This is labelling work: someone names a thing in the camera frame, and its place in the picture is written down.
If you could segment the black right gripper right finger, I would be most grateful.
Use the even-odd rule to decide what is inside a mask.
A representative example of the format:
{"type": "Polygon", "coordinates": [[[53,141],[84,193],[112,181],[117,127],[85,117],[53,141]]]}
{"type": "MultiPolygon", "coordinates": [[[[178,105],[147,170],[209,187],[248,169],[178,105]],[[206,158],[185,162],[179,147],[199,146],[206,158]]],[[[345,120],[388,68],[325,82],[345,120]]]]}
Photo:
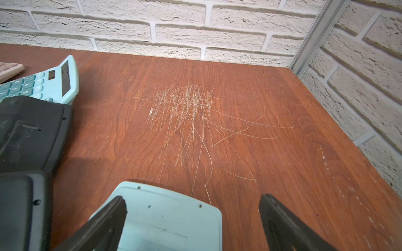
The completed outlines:
{"type": "Polygon", "coordinates": [[[261,196],[259,213],[271,251],[335,250],[272,194],[261,196]]]}

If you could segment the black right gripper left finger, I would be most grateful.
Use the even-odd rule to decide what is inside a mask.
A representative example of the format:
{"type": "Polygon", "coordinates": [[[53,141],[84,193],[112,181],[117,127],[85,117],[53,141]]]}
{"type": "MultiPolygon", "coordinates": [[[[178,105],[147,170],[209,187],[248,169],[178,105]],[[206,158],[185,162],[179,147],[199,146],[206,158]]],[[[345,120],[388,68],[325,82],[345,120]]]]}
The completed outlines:
{"type": "Polygon", "coordinates": [[[125,200],[112,199],[55,251],[116,251],[127,215],[125,200]]]}

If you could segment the black calculator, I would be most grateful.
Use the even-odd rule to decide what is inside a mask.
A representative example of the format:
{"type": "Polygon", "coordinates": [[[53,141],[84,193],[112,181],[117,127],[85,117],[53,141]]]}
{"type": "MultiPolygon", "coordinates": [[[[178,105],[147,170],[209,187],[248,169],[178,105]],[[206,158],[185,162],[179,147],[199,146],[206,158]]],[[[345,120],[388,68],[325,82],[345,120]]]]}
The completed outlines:
{"type": "Polygon", "coordinates": [[[47,251],[52,177],[44,171],[1,174],[1,250],[47,251]]]}

